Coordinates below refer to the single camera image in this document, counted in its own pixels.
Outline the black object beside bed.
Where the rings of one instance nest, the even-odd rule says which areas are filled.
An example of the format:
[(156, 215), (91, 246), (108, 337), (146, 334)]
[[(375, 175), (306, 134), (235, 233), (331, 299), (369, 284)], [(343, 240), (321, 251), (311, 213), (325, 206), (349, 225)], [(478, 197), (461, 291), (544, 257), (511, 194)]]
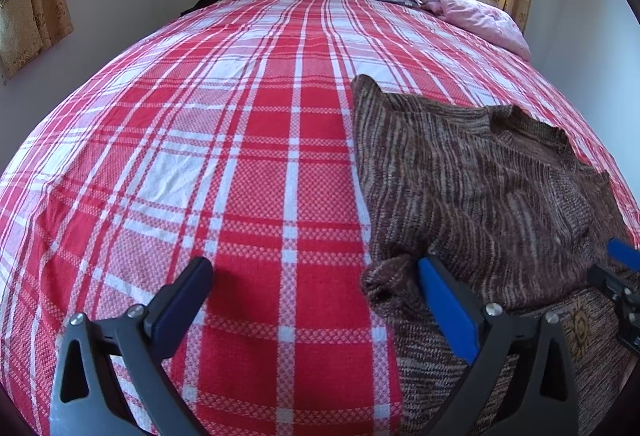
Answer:
[(194, 5), (192, 5), (190, 8), (181, 11), (180, 12), (180, 16), (186, 16), (187, 14), (190, 14), (191, 12), (206, 8), (210, 5), (213, 5), (214, 3), (217, 3), (218, 0), (198, 0)]

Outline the pink pillow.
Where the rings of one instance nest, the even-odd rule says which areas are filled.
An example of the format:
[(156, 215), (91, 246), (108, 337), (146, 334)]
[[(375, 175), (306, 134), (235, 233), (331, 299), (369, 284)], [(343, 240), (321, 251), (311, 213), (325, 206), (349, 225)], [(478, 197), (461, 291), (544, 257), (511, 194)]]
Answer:
[(424, 0), (422, 6), (440, 20), (477, 35), (524, 61), (532, 60), (526, 39), (505, 11), (479, 0)]

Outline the red white plaid bedspread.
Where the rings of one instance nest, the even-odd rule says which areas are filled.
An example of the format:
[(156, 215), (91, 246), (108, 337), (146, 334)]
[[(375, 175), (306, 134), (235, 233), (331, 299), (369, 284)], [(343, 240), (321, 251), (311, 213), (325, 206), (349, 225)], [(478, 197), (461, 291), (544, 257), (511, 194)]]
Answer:
[(104, 66), (1, 178), (1, 382), (39, 434), (68, 319), (145, 304), (195, 255), (215, 286), (176, 356), (214, 435), (389, 435), (390, 331), (359, 286), (369, 217), (350, 81), (455, 106), (516, 104), (567, 132), (639, 209), (580, 113), (520, 57), (376, 0), (224, 0)]

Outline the brown knitted sweater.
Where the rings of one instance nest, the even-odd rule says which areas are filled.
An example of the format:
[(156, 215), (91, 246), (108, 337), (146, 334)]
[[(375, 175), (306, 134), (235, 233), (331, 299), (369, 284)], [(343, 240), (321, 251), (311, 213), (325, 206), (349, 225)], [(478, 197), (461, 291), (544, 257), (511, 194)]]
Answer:
[(424, 430), (464, 368), (419, 288), (419, 260), (433, 256), (483, 302), (559, 315), (576, 373), (578, 430), (590, 433), (616, 401), (630, 356), (588, 270), (600, 265), (639, 281), (606, 250), (608, 240), (631, 239), (608, 174), (578, 159), (562, 130), (515, 106), (386, 94), (365, 75), (352, 81), (352, 96), (371, 222), (362, 290), (393, 333), (401, 431)]

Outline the yellow curtain on left wall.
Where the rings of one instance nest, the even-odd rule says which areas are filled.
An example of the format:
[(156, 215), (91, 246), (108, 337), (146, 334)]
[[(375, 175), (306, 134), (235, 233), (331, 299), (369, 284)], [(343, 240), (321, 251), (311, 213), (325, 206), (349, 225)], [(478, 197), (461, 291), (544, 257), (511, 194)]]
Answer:
[(66, 0), (1, 0), (1, 65), (15, 74), (74, 30)]

